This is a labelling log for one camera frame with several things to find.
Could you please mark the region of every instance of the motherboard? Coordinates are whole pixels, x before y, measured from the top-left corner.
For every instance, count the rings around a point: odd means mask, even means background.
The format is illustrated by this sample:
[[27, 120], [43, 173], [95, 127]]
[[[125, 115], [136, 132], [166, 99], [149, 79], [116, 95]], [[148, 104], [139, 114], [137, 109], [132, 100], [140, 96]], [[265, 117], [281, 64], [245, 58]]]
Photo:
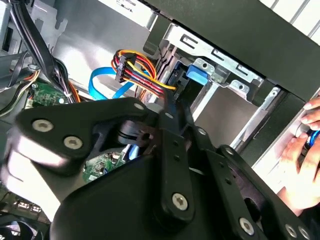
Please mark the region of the motherboard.
[[[50, 84], [37, 81], [29, 91], [25, 109], [61, 104], [68, 104], [65, 95]], [[124, 152], [111, 152], [88, 160], [83, 167], [83, 180], [89, 183], [120, 167], [125, 163], [124, 155]]]
[[[64, 94], [56, 90], [50, 84], [37, 80], [32, 84], [27, 94], [27, 100], [24, 109], [56, 106], [68, 104], [68, 100]], [[91, 160], [88, 160], [82, 170], [82, 177], [85, 183], [92, 182], [97, 178], [111, 172], [112, 170], [122, 166], [124, 161], [124, 152], [105, 153]], [[50, 224], [42, 209], [10, 192], [5, 185], [0, 182], [0, 207], [2, 210], [15, 216], [34, 220], [44, 224]]]

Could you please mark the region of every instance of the human hand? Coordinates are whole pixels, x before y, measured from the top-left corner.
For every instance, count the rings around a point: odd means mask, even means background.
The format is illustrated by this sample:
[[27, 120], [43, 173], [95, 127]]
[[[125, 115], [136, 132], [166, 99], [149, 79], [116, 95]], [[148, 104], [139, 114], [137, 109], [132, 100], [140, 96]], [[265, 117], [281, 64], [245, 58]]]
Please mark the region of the human hand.
[[307, 138], [306, 133], [293, 138], [280, 160], [280, 167], [284, 170], [284, 188], [278, 196], [297, 216], [320, 202], [320, 138], [316, 139], [301, 166], [298, 162]]
[[[312, 110], [318, 107], [320, 107], [320, 96], [310, 100], [303, 108], [305, 110]], [[314, 131], [320, 130], [320, 109], [304, 116], [301, 122], [308, 125]]]

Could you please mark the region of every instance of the black wire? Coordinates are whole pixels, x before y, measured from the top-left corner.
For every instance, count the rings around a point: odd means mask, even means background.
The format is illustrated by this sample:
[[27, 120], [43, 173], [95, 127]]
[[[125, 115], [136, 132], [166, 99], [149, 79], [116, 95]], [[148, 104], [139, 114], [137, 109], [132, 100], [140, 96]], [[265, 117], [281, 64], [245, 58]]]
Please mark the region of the black wire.
[[29, 82], [24, 82], [24, 83], [20, 84], [20, 85], [16, 88], [15, 93], [14, 93], [11, 101], [8, 103], [7, 106], [5, 106], [4, 108], [2, 108], [2, 109], [0, 110], [0, 115], [3, 114], [3, 113], [5, 113], [5, 112], [8, 111], [9, 109], [11, 109], [11, 107], [12, 107], [12, 106], [15, 104], [15, 102], [17, 101], [18, 96], [19, 96], [19, 93], [21, 92], [21, 90], [22, 90], [26, 85], [28, 85], [28, 84], [29, 84]]
[[60, 70], [60, 84], [63, 86], [63, 89], [65, 91], [65, 93], [67, 95], [71, 94], [71, 96], [68, 97], [68, 99], [73, 102], [76, 103], [76, 96], [74, 95], [74, 93], [71, 91], [71, 87], [70, 87], [70, 83], [69, 83], [69, 75], [68, 75], [68, 70], [66, 68], [66, 66], [64, 65], [64, 63], [55, 58], [54, 59], [57, 62], [58, 68]]
[[24, 1], [20, 1], [19, 4], [13, 4], [13, 7], [19, 17], [23, 32], [28, 40], [27, 44], [33, 50], [41, 70], [50, 80], [55, 79], [57, 66], [55, 66], [53, 57], [45, 41], [31, 19]]
[[28, 51], [25, 51], [22, 53], [21, 57], [18, 59], [14, 70], [12, 72], [12, 76], [11, 76], [11, 80], [7, 86], [7, 88], [11, 88], [13, 85], [15, 85], [17, 83], [17, 80], [19, 79], [19, 75], [21, 73], [21, 70], [24, 66], [24, 62], [26, 57], [28, 56]]
[[53, 86], [63, 92], [70, 103], [76, 102], [76, 96], [71, 91], [68, 71], [62, 61], [57, 61], [47, 48], [47, 45], [32, 21], [23, 0], [12, 3], [11, 18], [33, 60]]

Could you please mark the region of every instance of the blue plastic latch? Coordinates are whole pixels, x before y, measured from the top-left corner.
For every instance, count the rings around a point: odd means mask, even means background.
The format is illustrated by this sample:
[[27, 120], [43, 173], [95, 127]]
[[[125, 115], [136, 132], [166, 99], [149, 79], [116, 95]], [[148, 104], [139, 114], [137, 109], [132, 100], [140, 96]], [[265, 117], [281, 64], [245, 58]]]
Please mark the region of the blue plastic latch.
[[190, 65], [188, 72], [186, 73], [186, 76], [201, 84], [202, 86], [206, 85], [208, 82], [208, 74], [205, 71], [193, 65]]

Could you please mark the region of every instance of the green circuit board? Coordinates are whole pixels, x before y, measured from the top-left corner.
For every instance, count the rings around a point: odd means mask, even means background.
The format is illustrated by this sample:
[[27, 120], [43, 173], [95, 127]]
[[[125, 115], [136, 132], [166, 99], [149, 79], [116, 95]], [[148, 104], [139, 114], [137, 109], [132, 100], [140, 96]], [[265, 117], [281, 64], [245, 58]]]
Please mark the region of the green circuit board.
[[[29, 92], [25, 109], [66, 103], [68, 100], [61, 92], [48, 83], [37, 81]], [[124, 153], [107, 153], [88, 160], [83, 168], [83, 180], [89, 183], [123, 165], [123, 157]]]
[[68, 102], [66, 96], [47, 83], [35, 82], [30, 90], [27, 108], [54, 106]]
[[89, 183], [122, 166], [125, 163], [123, 157], [124, 153], [120, 153], [118, 159], [115, 159], [111, 153], [107, 153], [88, 160], [83, 168], [83, 180]]

